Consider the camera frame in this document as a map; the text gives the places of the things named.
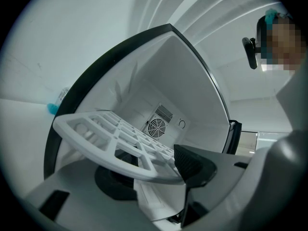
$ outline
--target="ventilation fan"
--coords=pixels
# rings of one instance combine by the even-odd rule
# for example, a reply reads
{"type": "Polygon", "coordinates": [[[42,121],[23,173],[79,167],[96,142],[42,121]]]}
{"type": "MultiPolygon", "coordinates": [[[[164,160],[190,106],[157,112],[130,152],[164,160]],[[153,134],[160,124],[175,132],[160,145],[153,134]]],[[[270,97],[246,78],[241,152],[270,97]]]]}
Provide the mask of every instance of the ventilation fan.
{"type": "Polygon", "coordinates": [[[165,134],[173,114],[160,103],[150,117],[144,125],[143,132],[159,140],[165,134]]]}
{"type": "Polygon", "coordinates": [[[148,126],[149,134],[154,138],[162,136],[165,133],[165,129],[166,125],[162,119],[154,119],[148,126]]]}

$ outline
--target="gray surface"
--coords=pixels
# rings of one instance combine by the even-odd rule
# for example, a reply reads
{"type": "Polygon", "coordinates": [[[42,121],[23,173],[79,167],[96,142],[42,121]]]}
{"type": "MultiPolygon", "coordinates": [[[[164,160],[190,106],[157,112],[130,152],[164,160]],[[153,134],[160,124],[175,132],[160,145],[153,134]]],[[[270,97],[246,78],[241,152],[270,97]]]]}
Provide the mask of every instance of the gray surface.
{"type": "Polygon", "coordinates": [[[307,132],[293,132],[270,149],[257,150],[232,191],[185,230],[261,229],[285,208],[303,180],[308,161],[307,137],[307,132]]]}
{"type": "Polygon", "coordinates": [[[257,188],[267,153],[268,149],[258,150],[251,158],[242,177],[226,198],[204,217],[187,226],[185,230],[238,230],[241,214],[257,188]]]}
{"type": "Polygon", "coordinates": [[[277,99],[293,130],[308,130],[308,51],[306,61],[278,92],[277,99]]]}
{"type": "Polygon", "coordinates": [[[229,194],[245,172],[244,168],[234,166],[234,164],[237,162],[249,163],[251,160],[245,156],[210,152],[186,145],[182,147],[211,160],[217,166],[216,175],[207,185],[190,190],[193,199],[201,203],[208,211],[217,206],[229,194]]]}
{"type": "Polygon", "coordinates": [[[21,206],[24,208],[24,210],[30,215],[30,217],[34,219],[39,226],[44,227],[45,230],[68,231],[68,229],[61,227],[60,225],[51,221],[49,218],[45,217],[36,208],[34,208],[33,205],[31,205],[29,202],[23,199],[18,199],[18,201],[21,204],[21,206]]]}
{"type": "Polygon", "coordinates": [[[39,208],[54,190],[70,192],[55,222],[74,231],[153,230],[137,201],[117,201],[95,184],[97,164],[82,160],[69,164],[47,178],[26,198],[39,208]]]}

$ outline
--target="black plastic piece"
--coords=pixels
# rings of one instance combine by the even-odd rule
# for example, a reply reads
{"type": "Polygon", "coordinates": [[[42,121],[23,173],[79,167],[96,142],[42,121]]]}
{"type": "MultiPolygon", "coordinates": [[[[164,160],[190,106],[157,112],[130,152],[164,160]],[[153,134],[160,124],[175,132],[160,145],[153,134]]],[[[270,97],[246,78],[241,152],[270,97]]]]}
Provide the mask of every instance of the black plastic piece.
{"type": "Polygon", "coordinates": [[[243,38],[242,39],[242,44],[244,46],[247,58],[248,58],[248,62],[249,62],[249,66],[252,69],[256,69],[257,68],[257,59],[256,59],[256,52],[255,52],[255,48],[253,43],[251,42],[251,40],[249,38],[243,38]]]}
{"type": "Polygon", "coordinates": [[[185,218],[181,224],[181,228],[197,221],[199,218],[206,215],[208,211],[198,202],[192,202],[185,209],[185,218]]]}
{"type": "Polygon", "coordinates": [[[186,183],[185,207],[181,223],[181,227],[184,227],[208,213],[204,206],[190,197],[190,189],[205,186],[215,176],[217,167],[211,160],[180,145],[174,145],[174,159],[175,166],[186,183]]]}
{"type": "Polygon", "coordinates": [[[234,166],[246,169],[248,167],[248,164],[247,163],[238,162],[238,163],[235,163],[234,166]]]}
{"type": "Polygon", "coordinates": [[[170,218],[167,218],[167,220],[169,221],[169,222],[173,222],[173,223],[181,223],[181,219],[180,219],[180,217],[178,217],[177,215],[174,215],[174,216],[172,216],[172,217],[170,217],[170,218]]]}
{"type": "MultiPolygon", "coordinates": [[[[118,152],[116,157],[122,161],[138,167],[137,157],[127,153],[118,152]]],[[[136,200],[137,193],[134,188],[134,179],[115,173],[109,169],[99,166],[95,171],[96,185],[109,197],[115,200],[136,200]]]]}
{"type": "Polygon", "coordinates": [[[229,148],[227,150],[227,154],[235,155],[237,146],[239,145],[239,141],[240,141],[240,136],[241,136],[241,132],[242,132],[242,124],[239,123],[236,120],[229,120],[229,122],[230,123],[234,122],[235,125],[233,127],[233,135],[232,135],[232,138],[231,138],[229,148]]]}
{"type": "Polygon", "coordinates": [[[68,192],[60,190],[54,191],[39,211],[50,220],[54,221],[68,196],[68,192]]]}
{"type": "Polygon", "coordinates": [[[211,160],[177,144],[174,145],[174,159],[186,188],[205,186],[217,171],[216,165],[211,160]]]}

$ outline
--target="vent slot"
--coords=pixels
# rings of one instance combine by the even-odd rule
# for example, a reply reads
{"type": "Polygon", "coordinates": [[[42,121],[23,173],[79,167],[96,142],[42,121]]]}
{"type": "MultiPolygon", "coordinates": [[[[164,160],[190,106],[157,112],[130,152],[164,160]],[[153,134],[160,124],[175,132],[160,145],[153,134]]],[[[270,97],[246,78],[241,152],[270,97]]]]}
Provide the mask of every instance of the vent slot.
{"type": "Polygon", "coordinates": [[[167,123],[172,119],[173,114],[168,111],[163,105],[160,105],[158,109],[155,111],[157,115],[163,118],[167,123]]]}

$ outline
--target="small compartment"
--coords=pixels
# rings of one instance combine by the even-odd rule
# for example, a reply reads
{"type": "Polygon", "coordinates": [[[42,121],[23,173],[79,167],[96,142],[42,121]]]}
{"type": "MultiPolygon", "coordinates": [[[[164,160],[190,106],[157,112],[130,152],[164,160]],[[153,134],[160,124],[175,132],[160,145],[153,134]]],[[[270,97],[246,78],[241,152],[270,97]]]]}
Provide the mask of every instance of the small compartment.
{"type": "Polygon", "coordinates": [[[103,118],[105,118],[107,121],[109,121],[110,123],[112,123],[113,125],[117,126],[119,124],[119,121],[118,119],[113,119],[112,117],[110,117],[109,115],[107,114],[104,114],[103,115],[103,118]]]}
{"type": "Polygon", "coordinates": [[[112,126],[111,124],[109,124],[104,119],[102,119],[100,116],[98,116],[98,115],[93,116],[93,117],[91,117],[91,120],[94,121],[95,123],[97,123],[98,125],[100,125],[103,129],[105,129],[109,133],[114,134],[114,132],[116,130],[115,127],[112,126]]]}
{"type": "Polygon", "coordinates": [[[97,148],[106,151],[108,143],[111,138],[103,134],[98,135],[92,129],[90,129],[84,123],[82,123],[82,121],[83,119],[81,119],[80,122],[73,122],[73,123],[68,122],[68,125],[70,125],[71,128],[76,133],[81,135],[86,141],[96,146],[97,148]]]}
{"type": "Polygon", "coordinates": [[[129,136],[131,136],[131,137],[137,139],[136,134],[135,134],[132,130],[129,130],[128,128],[126,128],[126,127],[124,127],[124,126],[121,127],[121,130],[122,130],[123,132],[127,133],[129,136]]]}
{"type": "Polygon", "coordinates": [[[127,133],[124,133],[124,132],[120,132],[119,134],[119,139],[127,142],[128,144],[131,144],[133,146],[136,146],[136,144],[138,143],[137,141],[137,137],[132,137],[130,135],[128,135],[127,133]]]}
{"type": "Polygon", "coordinates": [[[108,115],[113,119],[115,120],[116,122],[119,122],[120,121],[120,118],[117,116],[117,115],[114,115],[112,113],[108,113],[108,115]]]}

